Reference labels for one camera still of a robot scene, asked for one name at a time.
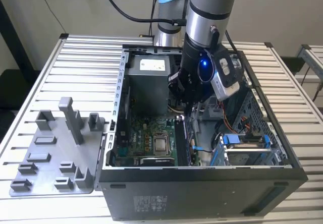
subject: white label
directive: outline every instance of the white label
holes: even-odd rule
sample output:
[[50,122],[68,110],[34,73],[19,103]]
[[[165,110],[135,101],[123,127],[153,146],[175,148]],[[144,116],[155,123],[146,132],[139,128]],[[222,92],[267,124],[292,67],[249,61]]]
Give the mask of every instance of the white label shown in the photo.
[[165,60],[142,59],[140,60],[140,70],[165,71]]

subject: orange wire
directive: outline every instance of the orange wire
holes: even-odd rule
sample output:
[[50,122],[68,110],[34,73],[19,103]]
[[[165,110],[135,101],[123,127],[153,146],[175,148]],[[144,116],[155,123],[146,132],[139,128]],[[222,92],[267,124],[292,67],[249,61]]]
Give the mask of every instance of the orange wire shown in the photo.
[[232,127],[231,127],[231,125],[230,125],[230,123],[229,123],[229,121],[228,121],[228,119],[227,119],[227,116],[226,116],[226,114],[225,114],[225,110],[224,110],[223,102],[221,102],[220,104],[222,105],[222,106],[221,106],[221,108],[222,108],[222,110],[223,110],[223,122],[224,122],[224,124],[227,126],[227,128],[228,128],[231,132],[233,132],[233,133],[237,134],[237,132],[236,132],[235,130],[233,130],[233,129],[232,129]]

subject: aluminum work table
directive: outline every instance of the aluminum work table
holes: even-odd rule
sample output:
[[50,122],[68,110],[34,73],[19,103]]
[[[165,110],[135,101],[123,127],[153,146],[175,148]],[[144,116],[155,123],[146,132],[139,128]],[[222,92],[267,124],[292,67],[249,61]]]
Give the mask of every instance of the aluminum work table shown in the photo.
[[[70,35],[58,41],[0,144],[0,220],[32,224],[112,222],[100,191],[21,198],[10,197],[9,189],[37,129],[34,121],[39,110],[50,109],[55,117],[63,116],[58,109],[59,99],[70,96],[73,108],[81,116],[94,111],[109,118],[122,44],[150,45],[151,39]],[[309,180],[264,218],[146,223],[323,223],[323,117],[274,48],[264,43],[236,42],[235,45],[246,54]]]

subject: label sticker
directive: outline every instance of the label sticker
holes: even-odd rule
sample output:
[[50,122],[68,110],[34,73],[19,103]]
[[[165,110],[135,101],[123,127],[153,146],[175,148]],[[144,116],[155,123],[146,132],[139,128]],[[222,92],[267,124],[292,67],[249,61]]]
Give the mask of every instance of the label sticker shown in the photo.
[[164,212],[166,211],[167,195],[134,196],[135,212]]
[[140,70],[165,71],[165,60],[142,59],[140,60]]

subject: motherboard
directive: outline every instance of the motherboard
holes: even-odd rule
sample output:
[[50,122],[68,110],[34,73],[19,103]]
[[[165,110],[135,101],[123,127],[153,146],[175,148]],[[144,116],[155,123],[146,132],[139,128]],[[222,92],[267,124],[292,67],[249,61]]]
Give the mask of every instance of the motherboard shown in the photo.
[[174,119],[133,116],[128,146],[118,146],[116,166],[172,161],[177,165]]

